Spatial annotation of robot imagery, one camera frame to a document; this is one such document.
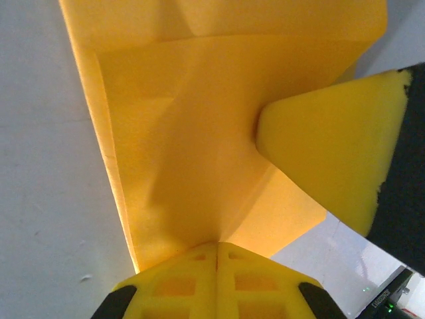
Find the yellow foam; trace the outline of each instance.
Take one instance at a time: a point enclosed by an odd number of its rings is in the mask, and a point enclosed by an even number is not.
[[[256,151],[258,113],[331,84],[384,0],[60,4],[136,269],[218,240],[270,256],[324,219]]]
[[[298,285],[320,284],[229,243],[209,243],[131,277],[124,319],[315,319]]]
[[[257,147],[340,220],[367,235],[388,173],[409,72],[390,71],[272,103]]]

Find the white floor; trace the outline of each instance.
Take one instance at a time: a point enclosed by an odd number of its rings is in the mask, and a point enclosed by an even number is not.
[[[389,4],[359,76],[425,61],[425,2]],[[56,1],[1,2],[0,71],[0,319],[89,318],[133,268]],[[398,264],[332,217],[275,259],[352,315]]]

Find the yellow paper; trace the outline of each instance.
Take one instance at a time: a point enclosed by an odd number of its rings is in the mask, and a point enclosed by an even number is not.
[[[268,257],[324,219],[256,121],[352,65],[384,0],[60,3],[136,269],[208,241]]]

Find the yellow foam wedge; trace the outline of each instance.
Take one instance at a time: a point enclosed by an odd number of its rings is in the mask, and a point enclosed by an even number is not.
[[[412,75],[389,71],[271,103],[258,151],[366,236],[396,147]]]

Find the black foam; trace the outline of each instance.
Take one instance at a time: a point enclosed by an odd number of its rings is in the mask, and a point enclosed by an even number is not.
[[[406,113],[367,239],[425,274],[425,64],[405,70]]]
[[[122,319],[136,290],[135,286],[125,286],[111,292],[91,319]]]
[[[347,319],[326,290],[309,282],[302,282],[298,288],[317,319]]]

